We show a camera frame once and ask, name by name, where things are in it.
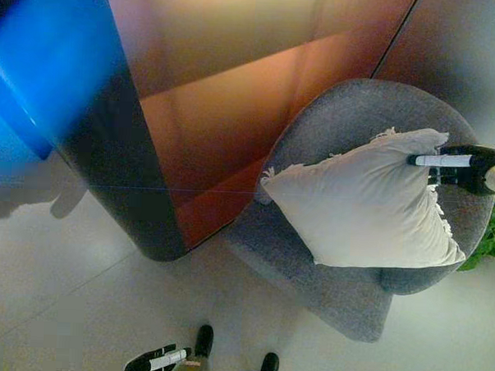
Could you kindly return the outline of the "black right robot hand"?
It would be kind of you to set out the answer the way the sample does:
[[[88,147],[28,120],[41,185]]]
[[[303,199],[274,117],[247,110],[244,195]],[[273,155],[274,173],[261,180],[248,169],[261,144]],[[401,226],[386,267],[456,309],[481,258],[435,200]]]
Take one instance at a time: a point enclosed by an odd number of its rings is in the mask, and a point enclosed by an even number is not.
[[[407,164],[429,169],[430,185],[454,185],[472,195],[495,195],[495,149],[481,145],[443,146],[435,154],[414,154]]]

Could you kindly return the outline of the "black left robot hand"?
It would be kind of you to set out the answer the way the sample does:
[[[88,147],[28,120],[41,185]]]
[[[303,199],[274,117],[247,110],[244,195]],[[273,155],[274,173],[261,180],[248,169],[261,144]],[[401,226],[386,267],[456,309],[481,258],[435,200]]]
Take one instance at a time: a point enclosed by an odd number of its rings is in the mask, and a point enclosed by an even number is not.
[[[178,350],[175,343],[169,344],[135,357],[123,371],[172,371],[191,353],[190,347]]]

